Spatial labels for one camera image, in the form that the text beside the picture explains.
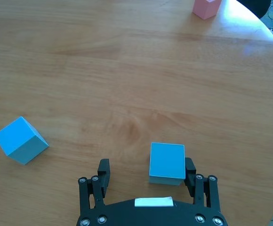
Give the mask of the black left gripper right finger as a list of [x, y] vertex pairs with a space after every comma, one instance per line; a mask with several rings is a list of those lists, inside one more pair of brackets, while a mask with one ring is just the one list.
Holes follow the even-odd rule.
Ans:
[[205, 207], [205, 197], [206, 207], [220, 211], [217, 177], [209, 175], [206, 178], [202, 174], [197, 174], [196, 167], [191, 158], [185, 158], [184, 183], [188, 188], [190, 196], [193, 198], [194, 205]]

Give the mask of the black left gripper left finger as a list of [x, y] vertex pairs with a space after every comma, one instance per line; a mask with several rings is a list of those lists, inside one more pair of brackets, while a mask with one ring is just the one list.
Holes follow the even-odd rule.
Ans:
[[94, 196], [95, 207], [104, 206], [104, 198], [110, 180], [110, 162], [109, 159], [101, 159], [97, 174], [91, 179], [82, 177], [78, 179], [80, 195], [80, 215], [86, 216], [91, 210], [89, 196]]

